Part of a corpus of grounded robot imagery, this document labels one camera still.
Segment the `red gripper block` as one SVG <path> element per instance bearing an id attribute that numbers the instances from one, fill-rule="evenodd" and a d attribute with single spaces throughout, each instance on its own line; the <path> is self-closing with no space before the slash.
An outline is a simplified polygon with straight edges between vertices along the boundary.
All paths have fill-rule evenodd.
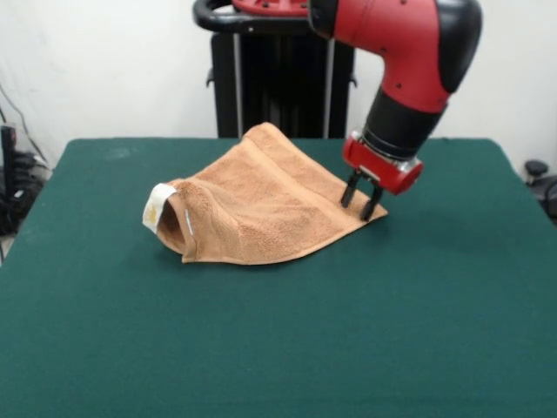
<path id="1" fill-rule="evenodd" d="M 345 139 L 342 156 L 353 169 L 340 200 L 344 208 L 351 204 L 360 179 L 373 182 L 372 196 L 359 214 L 361 219 L 372 217 L 382 198 L 383 190 L 392 195 L 406 192 L 414 185 L 424 168 L 423 163 L 416 157 L 396 160 L 374 151 L 358 130 L 352 131 Z"/>

